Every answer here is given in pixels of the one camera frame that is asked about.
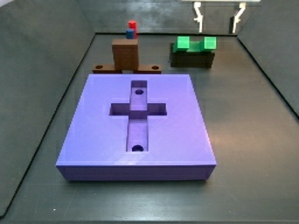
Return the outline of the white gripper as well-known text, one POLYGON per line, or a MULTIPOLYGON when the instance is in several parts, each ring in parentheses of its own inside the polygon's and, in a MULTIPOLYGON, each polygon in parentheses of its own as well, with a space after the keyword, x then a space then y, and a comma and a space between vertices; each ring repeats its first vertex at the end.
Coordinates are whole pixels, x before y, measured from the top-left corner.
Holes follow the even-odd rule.
POLYGON ((231 33, 236 33, 237 23, 240 22, 240 16, 247 8, 247 3, 257 3, 260 0, 181 0, 183 2, 193 2, 192 8, 195 10, 196 18, 193 21, 199 24, 199 33, 203 31, 203 14, 201 14, 201 2, 221 2, 221 3, 239 3, 237 12, 232 18, 231 33))

